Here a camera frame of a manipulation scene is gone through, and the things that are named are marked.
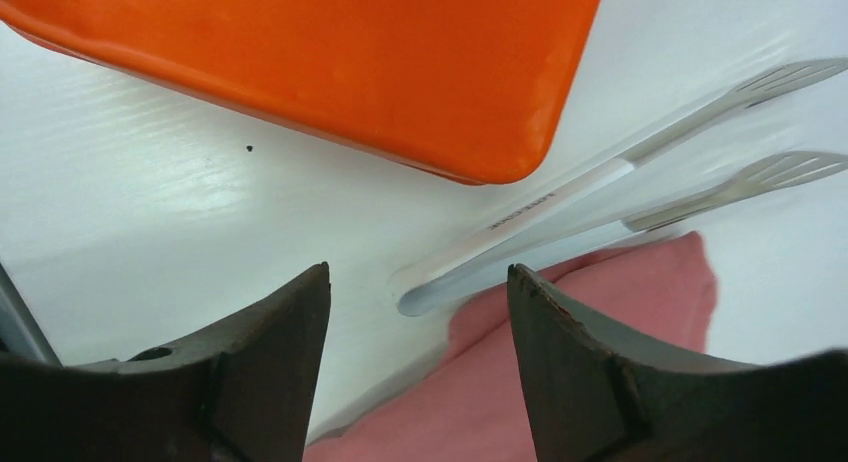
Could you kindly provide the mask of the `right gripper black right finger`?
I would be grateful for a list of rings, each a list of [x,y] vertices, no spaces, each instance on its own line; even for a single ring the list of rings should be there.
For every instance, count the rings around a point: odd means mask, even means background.
[[[754,365],[658,340],[508,270],[540,461],[843,461],[847,353]]]

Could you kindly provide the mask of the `orange box lid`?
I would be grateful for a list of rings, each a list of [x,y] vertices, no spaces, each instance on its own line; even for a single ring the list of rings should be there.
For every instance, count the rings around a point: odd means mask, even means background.
[[[47,49],[470,185],[532,174],[601,0],[1,0]]]

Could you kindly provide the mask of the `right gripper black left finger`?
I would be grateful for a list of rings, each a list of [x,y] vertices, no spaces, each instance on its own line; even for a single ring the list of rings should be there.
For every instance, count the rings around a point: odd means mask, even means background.
[[[3,275],[1,457],[299,461],[330,308],[330,271],[320,263],[130,359],[66,366]]]

